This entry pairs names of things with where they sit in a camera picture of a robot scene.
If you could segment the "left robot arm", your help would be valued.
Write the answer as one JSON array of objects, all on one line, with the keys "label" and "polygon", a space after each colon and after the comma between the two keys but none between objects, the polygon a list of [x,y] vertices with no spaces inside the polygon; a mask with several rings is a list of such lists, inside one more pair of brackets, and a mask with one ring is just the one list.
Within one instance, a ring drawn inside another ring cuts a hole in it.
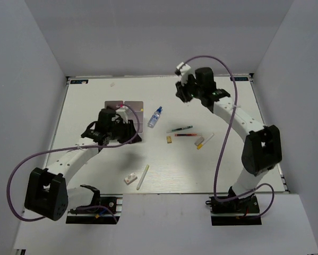
[{"label": "left robot arm", "polygon": [[134,114],[135,110],[125,104],[103,108],[76,145],[60,149],[63,156],[45,168],[36,167],[29,175],[25,208],[53,221],[71,209],[97,211],[101,206],[98,189],[85,184],[69,189],[67,185],[103,149],[141,142],[140,128],[128,117],[128,112]]}]

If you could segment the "white correction tape dispenser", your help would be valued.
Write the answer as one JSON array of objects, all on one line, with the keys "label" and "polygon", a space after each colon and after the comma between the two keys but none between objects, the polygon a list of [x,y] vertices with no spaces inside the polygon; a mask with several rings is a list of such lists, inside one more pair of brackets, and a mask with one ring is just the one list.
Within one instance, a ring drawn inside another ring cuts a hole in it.
[{"label": "white correction tape dispenser", "polygon": [[131,173],[129,176],[124,178],[124,182],[129,185],[133,183],[137,179],[137,175],[135,173]]}]

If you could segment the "blue cap spray bottle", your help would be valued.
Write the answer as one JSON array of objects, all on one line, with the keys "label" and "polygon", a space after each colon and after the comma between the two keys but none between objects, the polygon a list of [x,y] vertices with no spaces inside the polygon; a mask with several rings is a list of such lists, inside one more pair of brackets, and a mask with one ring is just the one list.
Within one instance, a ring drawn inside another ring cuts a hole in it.
[{"label": "blue cap spray bottle", "polygon": [[149,120],[149,122],[148,122],[148,127],[149,127],[149,128],[153,128],[153,127],[156,125],[156,123],[157,123],[157,121],[158,121],[158,119],[159,119],[159,117],[160,117],[160,115],[161,115],[161,111],[162,111],[162,107],[160,106],[160,107],[153,113],[153,115],[151,116],[151,118],[150,118],[150,120]]}]

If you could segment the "white divided organizer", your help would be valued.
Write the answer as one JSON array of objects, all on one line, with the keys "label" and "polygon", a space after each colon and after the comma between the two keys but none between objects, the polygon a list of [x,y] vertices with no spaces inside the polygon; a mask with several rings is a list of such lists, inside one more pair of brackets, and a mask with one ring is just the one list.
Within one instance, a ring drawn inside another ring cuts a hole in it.
[{"label": "white divided organizer", "polygon": [[144,111],[140,111],[141,108],[144,109],[143,101],[124,101],[124,103],[126,105],[129,105],[136,114],[135,116],[134,113],[129,108],[127,108],[128,120],[133,121],[136,130],[137,127],[139,127],[139,134],[143,133]]},{"label": "white divided organizer", "polygon": [[124,102],[122,100],[108,100],[105,101],[104,108],[116,110],[117,105],[123,105]]}]

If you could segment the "dark corner label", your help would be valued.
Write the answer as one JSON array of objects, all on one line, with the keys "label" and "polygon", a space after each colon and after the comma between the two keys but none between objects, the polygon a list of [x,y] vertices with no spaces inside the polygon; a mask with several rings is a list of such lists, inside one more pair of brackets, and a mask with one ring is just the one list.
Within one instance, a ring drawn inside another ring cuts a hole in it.
[{"label": "dark corner label", "polygon": [[71,80],[70,84],[87,84],[89,80]]},{"label": "dark corner label", "polygon": [[236,82],[239,82],[239,81],[249,81],[249,78],[248,77],[244,77],[244,76],[239,76],[239,77],[230,77],[230,80],[235,80]]}]

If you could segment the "dark corner label right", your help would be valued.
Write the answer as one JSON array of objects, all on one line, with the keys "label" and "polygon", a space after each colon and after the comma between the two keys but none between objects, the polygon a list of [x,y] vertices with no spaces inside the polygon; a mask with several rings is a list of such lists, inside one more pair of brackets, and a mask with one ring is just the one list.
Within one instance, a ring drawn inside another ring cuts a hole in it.
[{"label": "dark corner label right", "polygon": [[249,78],[248,77],[244,77],[244,76],[239,76],[239,77],[230,77],[230,80],[235,80],[236,82],[239,82],[239,81],[249,81]]}]

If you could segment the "white eraser block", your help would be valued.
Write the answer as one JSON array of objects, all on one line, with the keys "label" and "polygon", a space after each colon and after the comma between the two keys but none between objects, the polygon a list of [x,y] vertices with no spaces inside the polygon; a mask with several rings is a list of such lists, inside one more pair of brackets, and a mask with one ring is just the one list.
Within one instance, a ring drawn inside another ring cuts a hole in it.
[{"label": "white eraser block", "polygon": [[200,145],[202,142],[204,141],[204,137],[199,137],[196,141],[195,141],[195,145],[198,146]]}]

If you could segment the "green gel pen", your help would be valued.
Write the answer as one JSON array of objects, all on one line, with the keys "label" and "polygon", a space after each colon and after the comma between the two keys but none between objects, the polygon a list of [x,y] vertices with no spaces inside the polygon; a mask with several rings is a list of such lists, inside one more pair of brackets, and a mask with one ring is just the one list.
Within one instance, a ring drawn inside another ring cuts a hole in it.
[{"label": "green gel pen", "polygon": [[178,128],[174,128],[174,129],[169,129],[169,130],[166,131],[166,133],[173,133],[173,132],[188,130],[188,129],[191,129],[191,128],[193,128],[192,125],[184,126],[184,127],[178,127]]}]

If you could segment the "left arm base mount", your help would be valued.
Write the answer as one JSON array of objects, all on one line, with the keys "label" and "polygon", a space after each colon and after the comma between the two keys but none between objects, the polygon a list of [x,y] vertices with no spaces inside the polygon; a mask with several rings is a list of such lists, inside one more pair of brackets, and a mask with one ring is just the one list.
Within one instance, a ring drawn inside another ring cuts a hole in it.
[{"label": "left arm base mount", "polygon": [[71,209],[66,215],[66,224],[116,225],[121,217],[122,204],[122,195],[101,195],[93,205]]}]

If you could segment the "left white divided organizer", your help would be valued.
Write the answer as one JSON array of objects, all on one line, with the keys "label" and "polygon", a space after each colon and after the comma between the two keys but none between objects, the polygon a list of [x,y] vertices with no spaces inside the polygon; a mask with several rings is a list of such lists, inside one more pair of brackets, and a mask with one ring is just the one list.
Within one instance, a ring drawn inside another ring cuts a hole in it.
[{"label": "left white divided organizer", "polygon": [[105,101],[104,108],[116,110],[117,105],[123,105],[124,102],[122,100],[108,100]]}]

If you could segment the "dark corner label left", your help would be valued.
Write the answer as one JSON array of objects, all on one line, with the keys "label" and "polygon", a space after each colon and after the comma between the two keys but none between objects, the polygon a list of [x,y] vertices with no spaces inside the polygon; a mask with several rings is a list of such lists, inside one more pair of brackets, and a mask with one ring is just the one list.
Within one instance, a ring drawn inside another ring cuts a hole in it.
[{"label": "dark corner label left", "polygon": [[70,84],[87,84],[89,80],[71,80]]}]

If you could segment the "pale yellow pen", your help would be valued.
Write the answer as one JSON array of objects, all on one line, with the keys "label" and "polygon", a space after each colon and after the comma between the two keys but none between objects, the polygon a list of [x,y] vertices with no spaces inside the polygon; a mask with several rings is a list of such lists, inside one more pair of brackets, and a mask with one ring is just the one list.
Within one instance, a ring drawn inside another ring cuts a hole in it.
[{"label": "pale yellow pen", "polygon": [[136,187],[137,190],[139,190],[141,188],[141,185],[142,185],[142,183],[143,183],[143,181],[145,179],[145,176],[146,176],[146,174],[147,174],[147,172],[149,170],[149,167],[150,167],[149,165],[146,165],[146,167],[145,167],[145,169],[144,169],[144,171],[143,171],[143,173],[141,175],[141,178],[140,178],[140,180],[139,180],[139,182],[137,184],[137,187]]}]

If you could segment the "red pen orange cap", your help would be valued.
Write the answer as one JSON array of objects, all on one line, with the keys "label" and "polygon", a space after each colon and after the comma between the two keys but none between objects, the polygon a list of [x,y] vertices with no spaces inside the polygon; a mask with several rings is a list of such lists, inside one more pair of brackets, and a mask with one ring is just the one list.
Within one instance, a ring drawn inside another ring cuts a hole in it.
[{"label": "red pen orange cap", "polygon": [[174,134],[175,137],[200,137],[201,134],[198,133],[178,133]]}]

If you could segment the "right white divided organizer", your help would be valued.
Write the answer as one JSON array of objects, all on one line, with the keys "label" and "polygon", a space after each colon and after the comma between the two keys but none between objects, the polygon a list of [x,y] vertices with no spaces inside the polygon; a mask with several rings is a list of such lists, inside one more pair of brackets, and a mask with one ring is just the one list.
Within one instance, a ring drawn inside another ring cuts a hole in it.
[{"label": "right white divided organizer", "polygon": [[136,114],[135,116],[134,113],[129,108],[127,108],[128,120],[133,121],[136,130],[137,127],[139,127],[139,134],[143,133],[144,111],[140,111],[141,108],[144,109],[143,101],[124,101],[124,103],[126,105],[129,105]]}]

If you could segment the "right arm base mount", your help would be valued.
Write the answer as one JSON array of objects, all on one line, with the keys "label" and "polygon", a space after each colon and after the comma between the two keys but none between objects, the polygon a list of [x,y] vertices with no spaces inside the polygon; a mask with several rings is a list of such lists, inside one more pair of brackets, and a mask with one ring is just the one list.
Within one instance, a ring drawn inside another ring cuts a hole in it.
[{"label": "right arm base mount", "polygon": [[212,226],[262,225],[255,195],[243,201],[236,199],[228,202],[218,202],[214,197],[209,197],[205,204],[210,207]]}]

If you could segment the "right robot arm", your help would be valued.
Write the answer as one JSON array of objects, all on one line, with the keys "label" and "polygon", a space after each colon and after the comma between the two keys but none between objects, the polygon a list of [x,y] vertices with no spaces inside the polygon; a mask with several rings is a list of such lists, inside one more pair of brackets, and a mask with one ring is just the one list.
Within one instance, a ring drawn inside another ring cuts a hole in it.
[{"label": "right robot arm", "polygon": [[266,126],[256,121],[238,105],[235,98],[214,81],[213,71],[202,67],[192,71],[187,64],[176,68],[180,81],[176,83],[176,97],[188,103],[192,99],[228,124],[228,131],[235,131],[244,143],[241,161],[243,170],[229,188],[228,197],[216,201],[228,203],[236,212],[248,205],[247,198],[261,186],[263,177],[282,160],[280,131],[275,125]]}]

